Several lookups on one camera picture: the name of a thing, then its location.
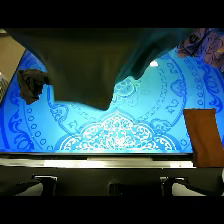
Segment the brown rectangular object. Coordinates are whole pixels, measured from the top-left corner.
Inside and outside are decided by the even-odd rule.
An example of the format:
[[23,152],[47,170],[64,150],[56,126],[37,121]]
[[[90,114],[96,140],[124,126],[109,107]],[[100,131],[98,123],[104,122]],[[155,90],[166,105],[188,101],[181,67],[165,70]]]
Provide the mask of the brown rectangular object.
[[215,114],[215,109],[184,110],[196,167],[224,167],[224,151]]

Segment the beige floor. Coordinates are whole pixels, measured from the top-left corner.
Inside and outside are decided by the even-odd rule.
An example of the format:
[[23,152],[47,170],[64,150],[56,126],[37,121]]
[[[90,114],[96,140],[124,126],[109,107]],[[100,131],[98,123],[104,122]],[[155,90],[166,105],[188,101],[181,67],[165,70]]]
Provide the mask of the beige floor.
[[25,48],[11,37],[0,37],[0,72],[11,80]]

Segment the paisley pattern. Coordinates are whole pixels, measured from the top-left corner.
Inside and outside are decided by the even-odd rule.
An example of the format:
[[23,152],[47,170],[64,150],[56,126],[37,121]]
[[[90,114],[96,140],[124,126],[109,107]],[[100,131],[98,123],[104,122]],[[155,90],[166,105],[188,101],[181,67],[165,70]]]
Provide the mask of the paisley pattern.
[[[177,49],[156,59],[135,80],[114,88],[108,111],[55,102],[53,87],[26,105],[17,73],[0,105],[0,151],[41,153],[192,153],[184,108],[216,108],[224,145],[222,74],[199,59],[178,58]],[[29,51],[19,69],[44,65]]]

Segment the patterned fabric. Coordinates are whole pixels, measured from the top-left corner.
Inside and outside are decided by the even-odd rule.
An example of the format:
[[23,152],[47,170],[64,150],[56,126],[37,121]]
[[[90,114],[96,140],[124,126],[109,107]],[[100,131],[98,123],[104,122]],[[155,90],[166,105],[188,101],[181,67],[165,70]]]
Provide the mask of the patterned fabric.
[[198,57],[224,71],[224,33],[215,28],[196,28],[184,42],[179,44],[178,56]]

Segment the beige wall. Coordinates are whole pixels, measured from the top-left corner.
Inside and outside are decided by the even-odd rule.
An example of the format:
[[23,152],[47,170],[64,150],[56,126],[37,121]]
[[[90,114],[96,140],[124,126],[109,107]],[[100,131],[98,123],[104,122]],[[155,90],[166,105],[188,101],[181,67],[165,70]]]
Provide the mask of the beige wall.
[[12,78],[25,48],[11,37],[0,37],[0,72]]

